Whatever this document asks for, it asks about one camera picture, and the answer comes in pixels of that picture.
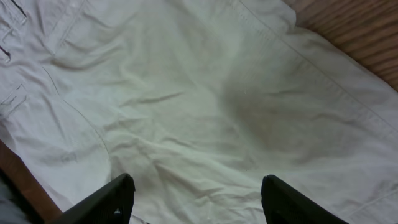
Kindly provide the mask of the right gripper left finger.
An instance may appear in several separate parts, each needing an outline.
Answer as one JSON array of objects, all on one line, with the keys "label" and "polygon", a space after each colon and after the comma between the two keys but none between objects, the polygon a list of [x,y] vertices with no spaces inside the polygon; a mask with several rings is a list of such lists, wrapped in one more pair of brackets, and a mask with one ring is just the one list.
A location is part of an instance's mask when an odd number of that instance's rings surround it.
[{"label": "right gripper left finger", "polygon": [[64,212],[52,224],[128,224],[134,205],[134,179],[119,175]]}]

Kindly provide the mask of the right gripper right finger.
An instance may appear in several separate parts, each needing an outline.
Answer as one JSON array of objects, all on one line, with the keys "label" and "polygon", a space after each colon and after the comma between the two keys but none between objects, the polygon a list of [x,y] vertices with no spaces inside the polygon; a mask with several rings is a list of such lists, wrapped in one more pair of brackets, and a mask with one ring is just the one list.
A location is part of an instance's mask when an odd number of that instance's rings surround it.
[{"label": "right gripper right finger", "polygon": [[263,178],[261,203],[267,224],[348,224],[275,175]]}]

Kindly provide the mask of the beige shorts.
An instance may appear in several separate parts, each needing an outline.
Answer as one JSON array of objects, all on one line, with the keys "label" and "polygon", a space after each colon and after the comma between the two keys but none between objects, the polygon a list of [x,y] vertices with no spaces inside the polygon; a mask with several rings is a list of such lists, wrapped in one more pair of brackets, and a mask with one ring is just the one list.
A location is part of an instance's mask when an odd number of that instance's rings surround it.
[{"label": "beige shorts", "polygon": [[397,93],[282,1],[1,2],[1,139],[61,210],[117,175],[134,222],[260,223],[274,174],[397,222]]}]

